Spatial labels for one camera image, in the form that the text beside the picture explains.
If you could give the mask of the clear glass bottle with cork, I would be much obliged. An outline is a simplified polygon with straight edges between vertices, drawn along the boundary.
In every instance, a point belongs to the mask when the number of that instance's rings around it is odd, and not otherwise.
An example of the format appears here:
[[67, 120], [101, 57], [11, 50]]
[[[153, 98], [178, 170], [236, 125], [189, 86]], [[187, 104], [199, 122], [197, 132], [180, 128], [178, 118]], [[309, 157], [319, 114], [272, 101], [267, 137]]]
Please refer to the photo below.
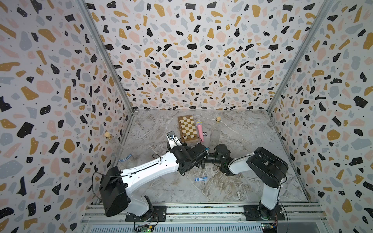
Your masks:
[[220, 116], [216, 117], [215, 124], [212, 126], [212, 131], [210, 135], [210, 147], [214, 149], [218, 144], [220, 140], [220, 134], [221, 134], [221, 118]]

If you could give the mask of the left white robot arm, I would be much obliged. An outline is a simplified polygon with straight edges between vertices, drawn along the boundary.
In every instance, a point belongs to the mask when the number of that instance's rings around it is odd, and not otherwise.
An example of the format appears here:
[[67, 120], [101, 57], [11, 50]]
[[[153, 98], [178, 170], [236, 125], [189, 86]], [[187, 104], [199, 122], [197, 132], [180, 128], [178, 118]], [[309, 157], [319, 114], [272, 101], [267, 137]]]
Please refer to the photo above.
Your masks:
[[209, 149], [202, 144], [194, 147], [176, 145], [159, 158], [131, 169], [111, 168], [100, 181], [100, 194], [107, 217], [122, 212], [148, 220], [154, 207], [148, 196], [137, 196], [135, 190], [163, 175], [185, 174], [208, 156]]

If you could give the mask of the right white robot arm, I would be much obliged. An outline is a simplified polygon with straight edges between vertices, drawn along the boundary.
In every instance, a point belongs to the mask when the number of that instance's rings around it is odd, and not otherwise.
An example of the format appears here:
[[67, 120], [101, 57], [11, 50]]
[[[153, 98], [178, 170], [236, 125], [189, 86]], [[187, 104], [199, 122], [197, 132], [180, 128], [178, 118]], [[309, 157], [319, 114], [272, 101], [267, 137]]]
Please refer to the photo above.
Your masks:
[[245, 215], [263, 220], [283, 220], [279, 194], [282, 184], [287, 181], [287, 163], [263, 147], [240, 158], [232, 158], [230, 153], [224, 144], [219, 144], [213, 153], [203, 159], [201, 165], [204, 168], [206, 163], [214, 164], [226, 176], [254, 172], [263, 182], [262, 197], [257, 209], [249, 210]]

